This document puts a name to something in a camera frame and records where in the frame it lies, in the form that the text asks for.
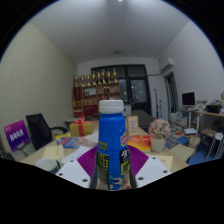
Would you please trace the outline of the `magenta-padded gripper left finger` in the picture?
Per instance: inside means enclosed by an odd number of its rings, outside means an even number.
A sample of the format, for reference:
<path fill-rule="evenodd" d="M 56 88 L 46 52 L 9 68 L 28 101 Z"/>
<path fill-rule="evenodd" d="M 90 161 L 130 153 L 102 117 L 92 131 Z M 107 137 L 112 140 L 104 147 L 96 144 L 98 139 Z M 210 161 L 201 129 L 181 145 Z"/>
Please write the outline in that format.
<path fill-rule="evenodd" d="M 97 147 L 80 147 L 62 160 L 63 167 L 57 176 L 83 188 L 97 187 Z"/>

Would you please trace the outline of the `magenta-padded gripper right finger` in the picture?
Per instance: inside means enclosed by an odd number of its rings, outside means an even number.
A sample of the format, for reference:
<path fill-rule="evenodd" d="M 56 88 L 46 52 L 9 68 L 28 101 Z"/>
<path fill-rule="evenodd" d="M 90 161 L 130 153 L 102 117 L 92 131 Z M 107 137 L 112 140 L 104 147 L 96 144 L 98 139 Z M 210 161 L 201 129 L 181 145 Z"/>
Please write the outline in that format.
<path fill-rule="evenodd" d="M 141 188 L 157 181 L 171 172 L 157 156 L 147 156 L 139 149 L 130 146 L 130 185 Z"/>

